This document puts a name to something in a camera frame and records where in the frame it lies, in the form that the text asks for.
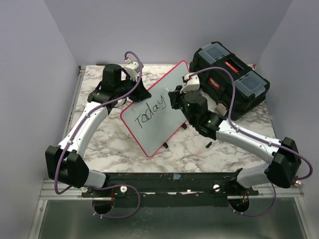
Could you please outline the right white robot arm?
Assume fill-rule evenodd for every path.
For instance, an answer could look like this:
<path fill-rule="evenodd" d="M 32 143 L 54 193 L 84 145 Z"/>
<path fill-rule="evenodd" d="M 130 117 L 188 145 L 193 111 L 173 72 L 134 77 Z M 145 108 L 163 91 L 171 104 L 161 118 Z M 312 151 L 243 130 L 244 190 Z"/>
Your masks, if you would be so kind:
<path fill-rule="evenodd" d="M 290 188 L 301 165 L 301 158 L 293 139 L 269 138 L 237 125 L 231 125 L 226 117 L 208 109 L 207 99 L 198 90 L 181 93 L 181 86 L 168 93 L 171 107 L 181 110 L 189 124 L 204 137 L 223 141 L 239 147 L 263 160 L 263 164 L 238 169 L 229 183 L 235 195 L 254 185 L 273 183 Z"/>

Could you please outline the black red toolbox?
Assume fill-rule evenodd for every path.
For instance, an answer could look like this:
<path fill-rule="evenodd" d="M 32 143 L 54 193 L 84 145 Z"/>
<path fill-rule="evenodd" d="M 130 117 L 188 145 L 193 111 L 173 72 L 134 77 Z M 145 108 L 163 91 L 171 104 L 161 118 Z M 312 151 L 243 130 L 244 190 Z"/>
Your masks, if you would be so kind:
<path fill-rule="evenodd" d="M 221 67 L 233 78 L 236 88 L 231 111 L 233 121 L 240 119 L 265 100 L 270 82 L 218 41 L 199 48 L 193 55 L 189 70 L 197 72 L 209 67 Z M 200 88 L 217 104 L 217 112 L 227 115 L 233 93 L 229 76 L 221 70 L 210 70 L 198 74 L 198 77 Z"/>

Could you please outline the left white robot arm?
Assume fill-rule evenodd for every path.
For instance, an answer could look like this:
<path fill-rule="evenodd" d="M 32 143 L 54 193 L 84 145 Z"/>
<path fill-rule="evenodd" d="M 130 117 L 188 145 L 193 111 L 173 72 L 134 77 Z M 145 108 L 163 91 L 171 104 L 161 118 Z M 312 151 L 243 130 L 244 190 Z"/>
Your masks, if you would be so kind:
<path fill-rule="evenodd" d="M 151 97 L 142 82 L 142 69 L 143 65 L 138 62 L 124 67 L 117 64 L 104 67 L 102 81 L 88 95 L 79 120 L 57 146 L 49 146 L 45 152 L 48 176 L 55 183 L 75 188 L 93 187 L 100 197 L 110 193 L 107 176 L 89 169 L 83 156 L 97 128 L 120 99 L 141 102 Z"/>

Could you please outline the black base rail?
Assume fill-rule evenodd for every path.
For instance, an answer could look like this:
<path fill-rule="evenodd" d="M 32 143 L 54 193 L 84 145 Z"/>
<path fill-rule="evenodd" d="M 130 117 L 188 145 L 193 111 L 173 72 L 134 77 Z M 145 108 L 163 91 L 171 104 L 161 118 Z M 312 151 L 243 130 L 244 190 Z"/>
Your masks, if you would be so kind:
<path fill-rule="evenodd" d="M 259 194 L 235 185 L 234 179 L 234 173 L 108 173 L 106 187 L 114 190 L 89 189 L 79 198 L 116 208 L 226 207 L 228 197 Z"/>

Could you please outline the pink-framed whiteboard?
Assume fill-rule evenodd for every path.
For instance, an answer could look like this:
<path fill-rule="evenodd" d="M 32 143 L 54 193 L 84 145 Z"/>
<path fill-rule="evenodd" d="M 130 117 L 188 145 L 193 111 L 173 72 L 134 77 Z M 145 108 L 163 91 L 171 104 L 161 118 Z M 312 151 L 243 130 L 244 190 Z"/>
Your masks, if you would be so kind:
<path fill-rule="evenodd" d="M 147 157 L 152 157 L 182 126 L 186 119 L 173 110 L 166 88 L 173 91 L 182 85 L 182 76 L 189 72 L 182 60 L 148 88 L 151 97 L 124 108 L 120 118 Z"/>

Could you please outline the brass pipe fitting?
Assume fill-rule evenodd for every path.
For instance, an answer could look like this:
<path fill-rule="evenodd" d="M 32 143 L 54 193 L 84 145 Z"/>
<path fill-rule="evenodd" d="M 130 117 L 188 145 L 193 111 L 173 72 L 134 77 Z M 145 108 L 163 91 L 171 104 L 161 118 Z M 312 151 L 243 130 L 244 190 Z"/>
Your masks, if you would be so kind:
<path fill-rule="evenodd" d="M 302 182 L 301 182 L 300 180 L 296 180 L 296 181 L 294 182 L 294 186 L 295 186 L 295 187 L 301 187 L 301 186 L 302 186 Z"/>

